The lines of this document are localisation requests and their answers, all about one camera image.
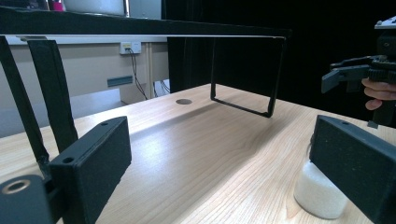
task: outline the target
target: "dark background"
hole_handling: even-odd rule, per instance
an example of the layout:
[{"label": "dark background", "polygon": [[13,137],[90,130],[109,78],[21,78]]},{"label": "dark background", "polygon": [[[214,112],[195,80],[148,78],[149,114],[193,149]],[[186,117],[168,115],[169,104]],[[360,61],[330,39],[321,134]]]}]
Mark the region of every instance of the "dark background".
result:
[{"label": "dark background", "polygon": [[[395,16],[393,9],[390,0],[163,0],[163,19],[291,29],[278,98],[369,120],[369,98],[362,91],[346,93],[342,83],[322,94],[320,81],[330,63],[376,55],[381,32],[374,25]],[[210,82],[212,44],[210,38],[168,38],[172,92]],[[215,60],[219,83],[267,94],[279,51],[274,39],[221,39]]]}]

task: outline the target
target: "wooden table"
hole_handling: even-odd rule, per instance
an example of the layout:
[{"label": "wooden table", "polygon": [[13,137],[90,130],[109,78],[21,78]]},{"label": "wooden table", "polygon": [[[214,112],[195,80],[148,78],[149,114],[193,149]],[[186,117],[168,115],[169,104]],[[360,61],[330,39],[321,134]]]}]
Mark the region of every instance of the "wooden table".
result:
[{"label": "wooden table", "polygon": [[[294,185],[318,114],[393,145],[395,130],[279,100],[266,119],[210,101],[209,90],[205,85],[75,120],[82,136],[105,119],[128,116],[132,164],[97,223],[370,223],[352,203],[336,220],[314,217],[295,202]],[[224,86],[218,97],[257,110],[268,100]],[[50,128],[42,133],[53,159]],[[40,174],[24,133],[0,139],[0,146],[0,182]]]}]

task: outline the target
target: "power outlet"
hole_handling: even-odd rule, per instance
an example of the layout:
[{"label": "power outlet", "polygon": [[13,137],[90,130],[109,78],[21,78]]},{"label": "power outlet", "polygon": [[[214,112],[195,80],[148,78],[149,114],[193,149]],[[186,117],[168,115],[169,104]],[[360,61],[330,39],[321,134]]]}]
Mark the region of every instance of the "power outlet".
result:
[{"label": "power outlet", "polygon": [[120,43],[120,54],[131,54],[141,53],[142,43],[141,42],[121,42]]}]

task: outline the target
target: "wall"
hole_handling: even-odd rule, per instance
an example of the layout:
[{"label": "wall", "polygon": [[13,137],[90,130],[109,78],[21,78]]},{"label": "wall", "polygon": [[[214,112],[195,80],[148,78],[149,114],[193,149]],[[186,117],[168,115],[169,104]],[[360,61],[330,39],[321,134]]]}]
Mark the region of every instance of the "wall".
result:
[{"label": "wall", "polygon": [[[152,63],[149,63],[148,46],[151,46]],[[145,83],[168,77],[166,46],[166,43],[142,43],[142,53],[136,55],[137,77],[148,95],[151,85]],[[70,96],[108,90],[106,81],[109,77],[131,75],[132,59],[129,55],[120,55],[119,47],[120,44],[60,45]],[[11,50],[32,104],[43,102],[29,49],[27,46],[11,46]],[[128,103],[143,100],[141,94],[135,91],[134,83],[123,88],[126,90],[124,94],[132,95]],[[14,106],[4,71],[0,69],[0,109]]]}]

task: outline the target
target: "white bowl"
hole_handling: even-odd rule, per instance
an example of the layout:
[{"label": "white bowl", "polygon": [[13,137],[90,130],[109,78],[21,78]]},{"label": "white bowl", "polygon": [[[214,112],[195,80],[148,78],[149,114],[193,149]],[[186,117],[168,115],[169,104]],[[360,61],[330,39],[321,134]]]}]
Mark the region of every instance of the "white bowl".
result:
[{"label": "white bowl", "polygon": [[124,0],[64,0],[66,11],[125,16]]}]

